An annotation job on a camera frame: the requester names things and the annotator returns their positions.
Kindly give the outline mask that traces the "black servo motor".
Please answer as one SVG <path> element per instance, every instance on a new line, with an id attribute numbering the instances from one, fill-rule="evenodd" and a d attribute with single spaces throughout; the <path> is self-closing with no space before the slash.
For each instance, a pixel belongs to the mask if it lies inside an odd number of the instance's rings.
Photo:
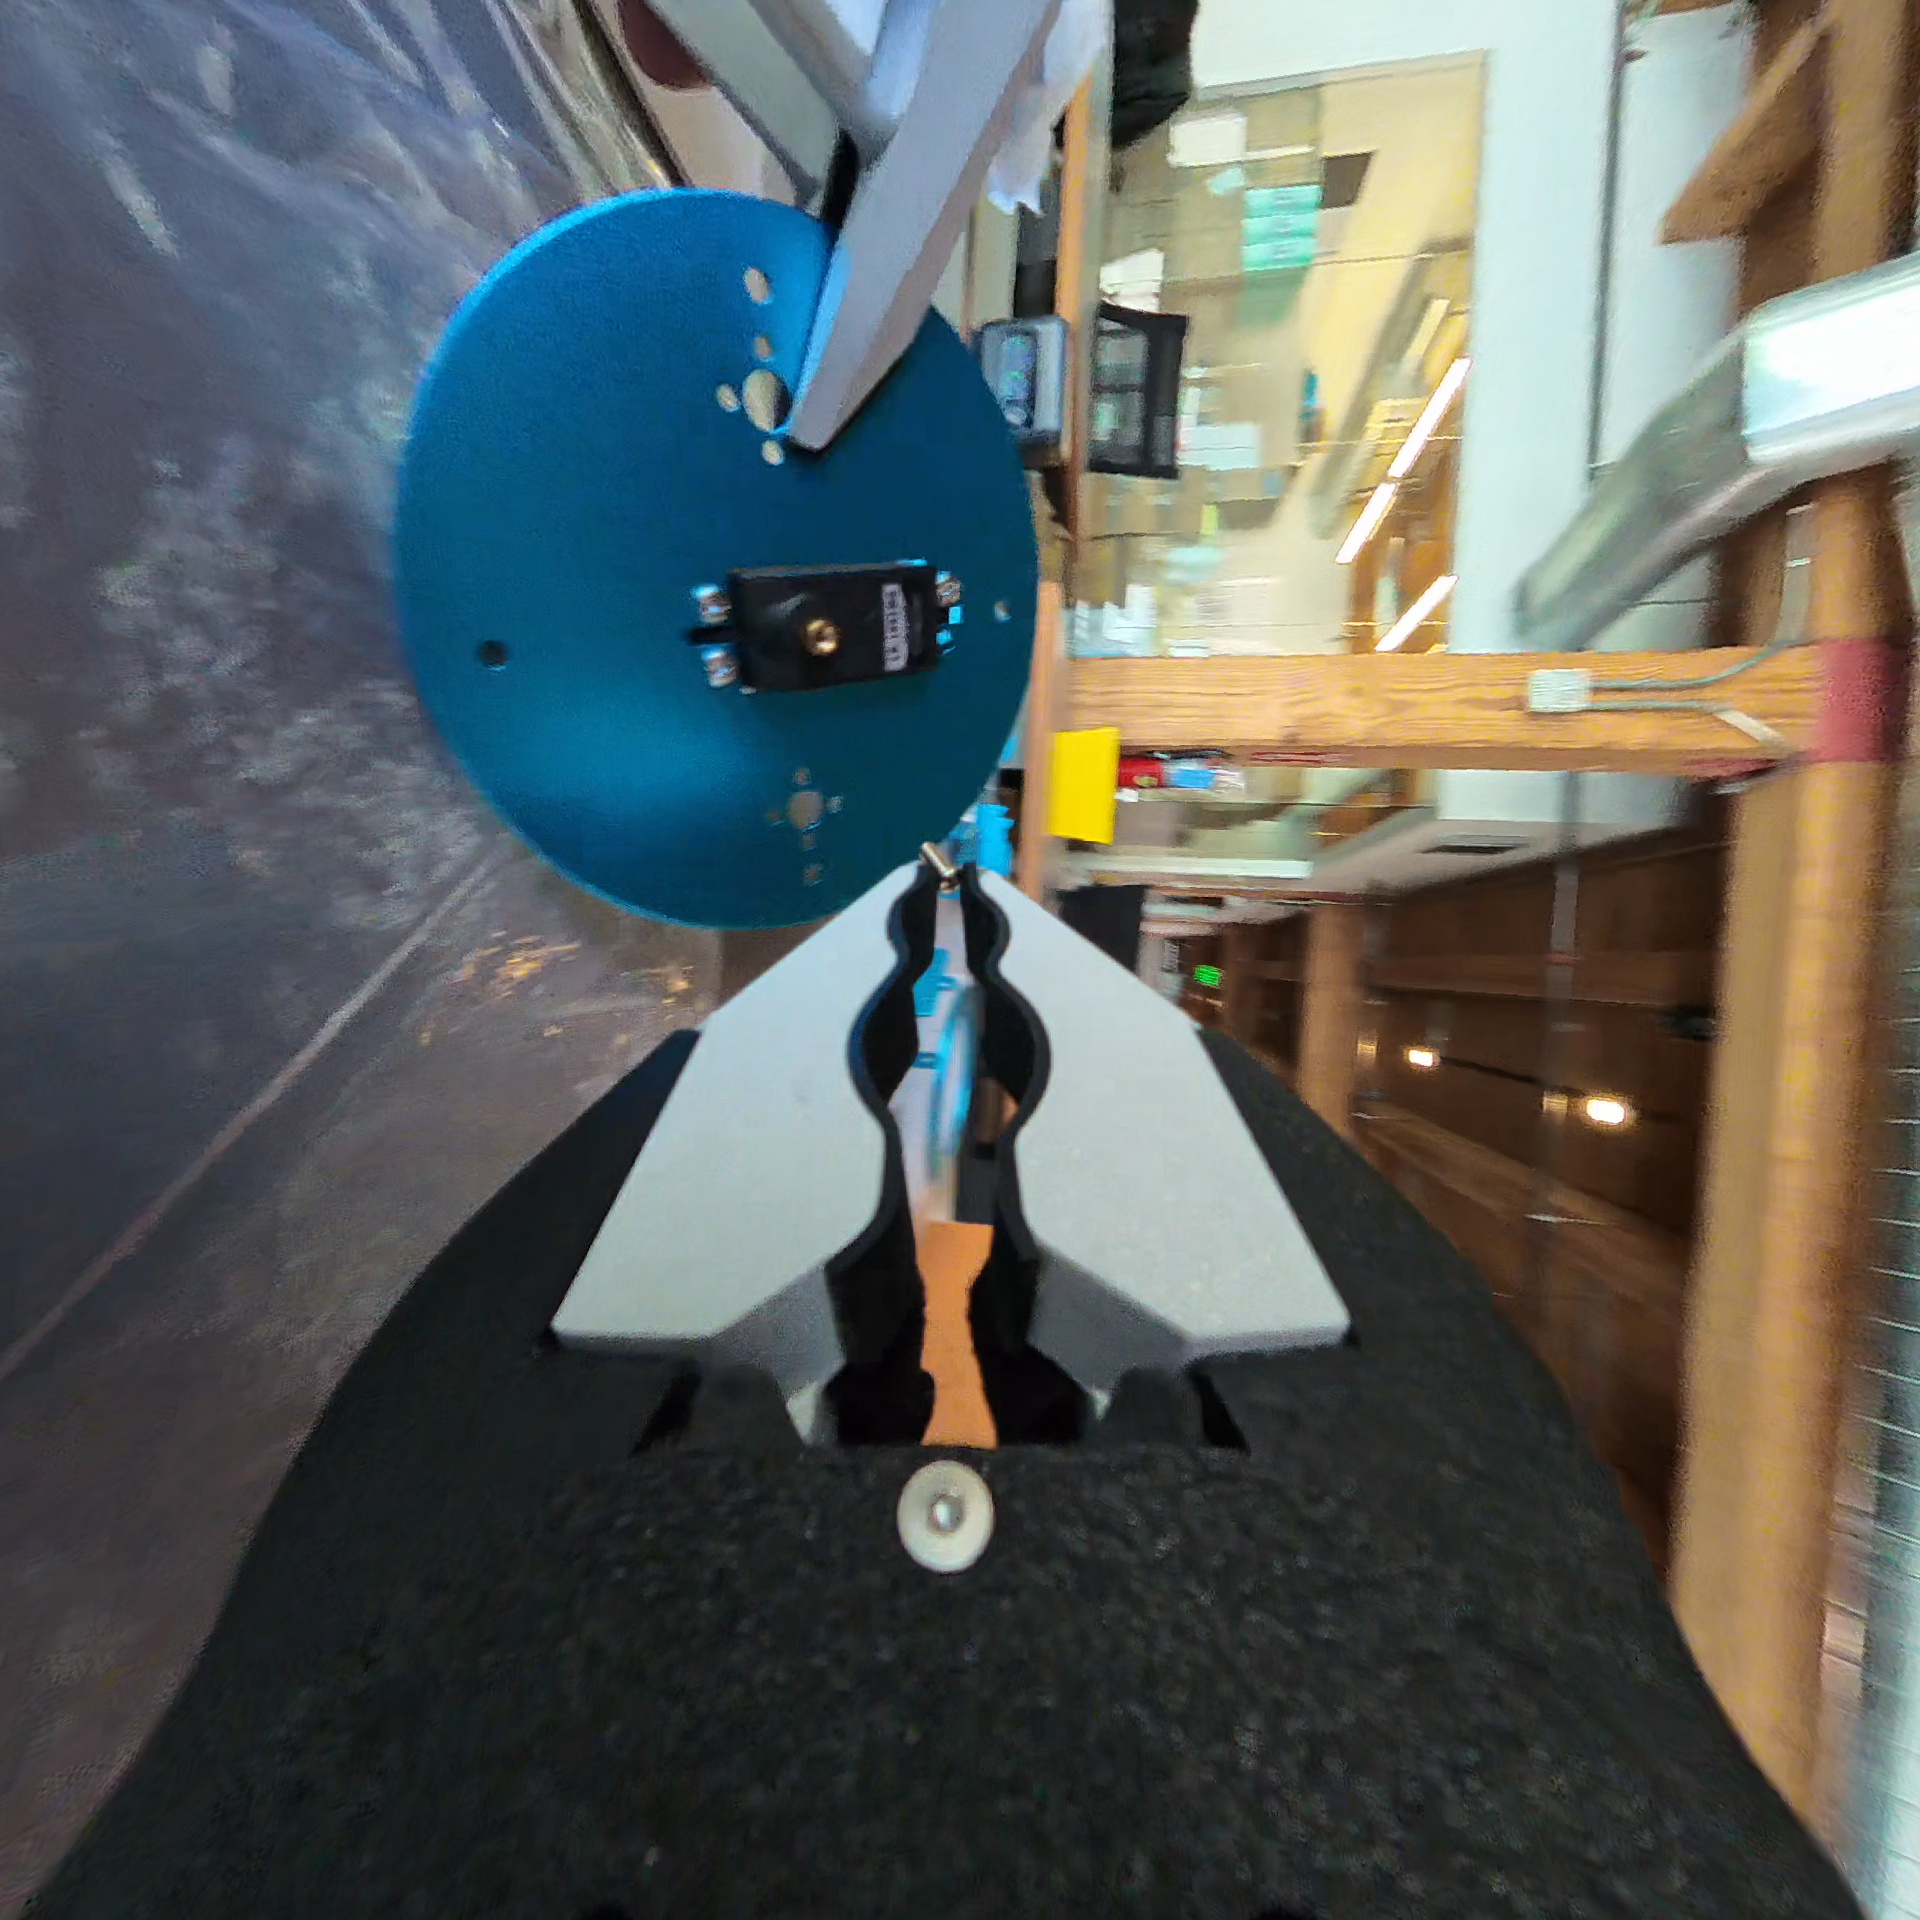
<path id="1" fill-rule="evenodd" d="M 945 654 L 930 564 L 744 568 L 727 576 L 740 688 L 812 695 L 909 682 Z"/>

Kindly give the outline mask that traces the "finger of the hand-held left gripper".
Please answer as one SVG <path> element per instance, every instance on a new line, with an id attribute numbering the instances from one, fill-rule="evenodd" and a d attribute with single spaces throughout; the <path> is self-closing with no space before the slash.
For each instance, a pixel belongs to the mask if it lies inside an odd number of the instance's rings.
<path id="1" fill-rule="evenodd" d="M 744 117 L 804 199 L 849 145 L 869 164 L 887 145 L 876 95 L 887 3 L 644 3 L 699 76 Z"/>
<path id="2" fill-rule="evenodd" d="M 1061 3 L 901 3 L 873 76 L 898 112 L 831 239 L 787 442 L 821 454 L 914 341 Z"/>

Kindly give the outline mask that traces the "blue round metal plate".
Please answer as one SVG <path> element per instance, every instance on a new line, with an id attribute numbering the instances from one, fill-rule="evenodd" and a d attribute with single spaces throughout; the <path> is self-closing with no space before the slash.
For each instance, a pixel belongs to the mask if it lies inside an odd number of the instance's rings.
<path id="1" fill-rule="evenodd" d="M 838 437 L 793 392 L 831 232 L 727 190 L 548 221 L 457 307 L 396 470 L 393 608 L 430 728 L 560 875 L 690 928 L 822 921 L 942 838 L 1026 695 L 1026 472 L 933 312 Z M 744 568 L 930 564 L 945 654 L 812 695 L 706 684 L 694 593 Z"/>

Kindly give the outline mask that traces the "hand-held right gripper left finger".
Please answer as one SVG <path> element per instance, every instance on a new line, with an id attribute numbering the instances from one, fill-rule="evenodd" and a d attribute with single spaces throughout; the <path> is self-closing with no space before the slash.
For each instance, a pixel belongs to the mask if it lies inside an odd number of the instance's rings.
<path id="1" fill-rule="evenodd" d="M 892 1091 L 933 870 L 898 870 L 712 1013 L 553 1319 L 563 1348 L 894 1348 L 920 1286 Z"/>

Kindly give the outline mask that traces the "stacked cardboard boxes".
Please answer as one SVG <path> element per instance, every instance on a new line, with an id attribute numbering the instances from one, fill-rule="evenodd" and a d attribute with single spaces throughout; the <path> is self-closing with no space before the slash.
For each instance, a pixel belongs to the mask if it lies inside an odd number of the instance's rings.
<path id="1" fill-rule="evenodd" d="M 1082 491 L 1073 659 L 1446 651 L 1486 68 L 1210 91 L 1118 157 L 1099 293 L 1187 341 L 1170 477 Z"/>

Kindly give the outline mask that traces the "wooden top table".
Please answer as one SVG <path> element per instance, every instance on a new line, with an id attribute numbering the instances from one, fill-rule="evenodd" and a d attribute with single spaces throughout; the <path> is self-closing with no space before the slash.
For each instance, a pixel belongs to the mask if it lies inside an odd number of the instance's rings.
<path id="1" fill-rule="evenodd" d="M 1019 713 L 1016 889 L 1050 906 L 1061 841 L 1050 834 L 1050 742 L 1069 717 L 1069 609 L 1082 559 L 1082 477 L 1089 470 L 1089 367 L 1097 307 L 1097 243 L 1105 190 L 1105 79 L 1097 68 L 1064 113 L 1056 172 L 1053 316 L 1069 326 L 1064 459 L 1048 470 L 1036 533 L 1053 533 L 1041 562 L 1026 699 Z"/>

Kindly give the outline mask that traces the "yellow box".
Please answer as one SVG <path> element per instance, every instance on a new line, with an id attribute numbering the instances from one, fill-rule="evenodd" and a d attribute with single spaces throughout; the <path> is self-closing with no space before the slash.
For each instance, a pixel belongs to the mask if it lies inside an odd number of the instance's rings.
<path id="1" fill-rule="evenodd" d="M 1045 832 L 1061 841 L 1110 847 L 1118 805 L 1118 728 L 1073 728 L 1045 746 Z"/>

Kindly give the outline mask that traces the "large silver air duct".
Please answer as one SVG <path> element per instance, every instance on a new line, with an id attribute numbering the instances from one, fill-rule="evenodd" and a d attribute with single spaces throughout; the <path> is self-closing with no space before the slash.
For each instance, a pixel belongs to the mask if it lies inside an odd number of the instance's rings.
<path id="1" fill-rule="evenodd" d="M 1809 485 L 1917 459 L 1917 254 L 1747 316 L 1523 575 L 1523 654 L 1587 651 Z"/>

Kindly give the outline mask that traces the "black plastic crate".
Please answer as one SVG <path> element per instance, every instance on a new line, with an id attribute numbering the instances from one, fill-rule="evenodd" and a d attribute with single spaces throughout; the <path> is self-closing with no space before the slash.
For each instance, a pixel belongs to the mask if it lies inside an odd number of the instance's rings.
<path id="1" fill-rule="evenodd" d="M 1181 380 L 1187 317 L 1097 305 L 1089 385 L 1089 470 L 1181 477 Z"/>

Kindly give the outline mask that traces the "dark grey desk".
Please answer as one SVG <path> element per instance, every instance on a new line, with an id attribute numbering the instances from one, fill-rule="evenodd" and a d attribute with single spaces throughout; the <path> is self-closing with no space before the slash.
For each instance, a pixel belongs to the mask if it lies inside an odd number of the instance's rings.
<path id="1" fill-rule="evenodd" d="M 620 28 L 648 79 L 704 91 L 640 3 Z M 3 1913 L 166 1710 L 401 1287 L 660 1038 L 806 938 L 637 921 L 498 834 L 516 865 L 365 1029 L 122 1272 L 3 1356 Z"/>

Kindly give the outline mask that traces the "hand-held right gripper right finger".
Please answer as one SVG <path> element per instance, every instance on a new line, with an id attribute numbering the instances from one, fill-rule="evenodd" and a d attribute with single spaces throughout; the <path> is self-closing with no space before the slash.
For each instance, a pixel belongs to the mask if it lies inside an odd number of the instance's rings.
<path id="1" fill-rule="evenodd" d="M 994 1352 L 1076 1389 L 1348 1341 L 1350 1309 L 1181 1010 L 1010 881 L 957 881 L 994 1142 Z"/>

